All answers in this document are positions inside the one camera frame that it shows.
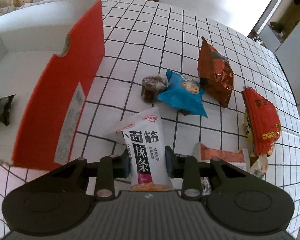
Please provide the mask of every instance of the snack packaging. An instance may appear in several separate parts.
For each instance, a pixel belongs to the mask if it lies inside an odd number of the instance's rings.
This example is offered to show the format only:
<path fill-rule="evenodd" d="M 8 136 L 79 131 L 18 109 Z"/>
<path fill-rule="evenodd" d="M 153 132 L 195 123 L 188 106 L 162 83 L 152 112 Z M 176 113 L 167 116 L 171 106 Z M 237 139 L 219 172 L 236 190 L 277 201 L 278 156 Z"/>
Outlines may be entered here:
<path fill-rule="evenodd" d="M 0 98 L 0 122 L 3 122 L 5 125 L 10 124 L 10 109 L 14 96 Z"/>
<path fill-rule="evenodd" d="M 204 90 L 200 88 L 199 83 L 171 70 L 167 70 L 166 76 L 169 81 L 167 90 L 159 94 L 158 99 L 178 111 L 207 117 L 201 98 Z"/>
<path fill-rule="evenodd" d="M 233 89 L 233 71 L 227 58 L 203 37 L 198 59 L 198 75 L 201 87 L 222 107 L 228 107 Z"/>
<path fill-rule="evenodd" d="M 255 156 L 271 156 L 274 143 L 281 134 L 281 124 L 274 105 L 253 88 L 242 91 L 246 105 L 244 129 L 253 142 Z"/>
<path fill-rule="evenodd" d="M 131 165 L 131 189 L 173 190 L 166 170 L 165 144 L 157 106 L 120 121 L 111 128 L 122 131 Z"/>
<path fill-rule="evenodd" d="M 143 78 L 141 87 L 141 98 L 145 103 L 153 104 L 157 96 L 167 88 L 167 81 L 157 76 Z"/>
<path fill-rule="evenodd" d="M 268 157 L 266 154 L 259 155 L 258 157 L 250 157 L 250 162 L 252 164 L 250 168 L 250 174 L 262 179 L 264 174 L 268 170 Z"/>
<path fill-rule="evenodd" d="M 194 145 L 193 156 L 199 162 L 209 163 L 212 158 L 220 158 L 244 171 L 250 171 L 249 153 L 246 148 L 239 152 L 229 152 L 222 150 L 215 150 L 206 147 L 204 144 L 198 142 Z M 201 178 L 202 194 L 209 195 L 211 193 L 210 184 L 207 177 Z"/>

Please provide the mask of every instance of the blue snack bag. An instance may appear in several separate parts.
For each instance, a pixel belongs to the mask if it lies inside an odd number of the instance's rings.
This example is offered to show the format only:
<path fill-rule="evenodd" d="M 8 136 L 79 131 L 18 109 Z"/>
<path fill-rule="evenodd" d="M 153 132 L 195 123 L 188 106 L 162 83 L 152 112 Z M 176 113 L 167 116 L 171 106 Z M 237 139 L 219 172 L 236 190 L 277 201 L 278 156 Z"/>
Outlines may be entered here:
<path fill-rule="evenodd" d="M 168 87 L 165 92 L 158 95 L 160 101 L 179 110 L 185 110 L 190 114 L 199 114 L 208 117 L 202 105 L 201 95 L 204 90 L 195 80 L 167 70 Z"/>

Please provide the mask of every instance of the cookie image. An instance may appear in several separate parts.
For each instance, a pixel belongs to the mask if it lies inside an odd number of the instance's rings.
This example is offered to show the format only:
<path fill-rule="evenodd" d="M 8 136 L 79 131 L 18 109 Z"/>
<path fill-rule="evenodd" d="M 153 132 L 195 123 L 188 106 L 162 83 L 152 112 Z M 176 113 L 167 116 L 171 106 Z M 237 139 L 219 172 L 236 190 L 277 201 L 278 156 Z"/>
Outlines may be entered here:
<path fill-rule="evenodd" d="M 200 88 L 196 83 L 193 82 L 182 82 L 181 87 L 184 87 L 188 92 L 192 94 L 199 94 Z"/>

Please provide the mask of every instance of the black snack bag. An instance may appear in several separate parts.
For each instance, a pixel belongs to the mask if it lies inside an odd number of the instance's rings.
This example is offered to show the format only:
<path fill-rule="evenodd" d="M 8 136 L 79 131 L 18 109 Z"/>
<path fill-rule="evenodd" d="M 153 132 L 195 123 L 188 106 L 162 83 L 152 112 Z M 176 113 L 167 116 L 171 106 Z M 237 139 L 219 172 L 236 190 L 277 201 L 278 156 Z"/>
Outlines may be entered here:
<path fill-rule="evenodd" d="M 15 95 L 0 98 L 0 122 L 3 122 L 5 125 L 10 124 L 9 113 L 11 108 L 11 102 Z"/>

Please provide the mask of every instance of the box label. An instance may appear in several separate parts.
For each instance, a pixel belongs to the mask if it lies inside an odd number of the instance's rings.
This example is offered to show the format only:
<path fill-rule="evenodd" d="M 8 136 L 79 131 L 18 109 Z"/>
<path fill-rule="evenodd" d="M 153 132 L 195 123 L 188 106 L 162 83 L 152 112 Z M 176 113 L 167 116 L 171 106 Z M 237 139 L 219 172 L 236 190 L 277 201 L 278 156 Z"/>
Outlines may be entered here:
<path fill-rule="evenodd" d="M 85 95 L 83 93 L 81 83 L 79 82 L 72 96 L 72 100 L 69 104 L 68 111 L 62 125 L 58 146 L 54 157 L 55 163 L 64 165 L 68 162 L 73 135 L 79 120 L 84 100 Z"/>

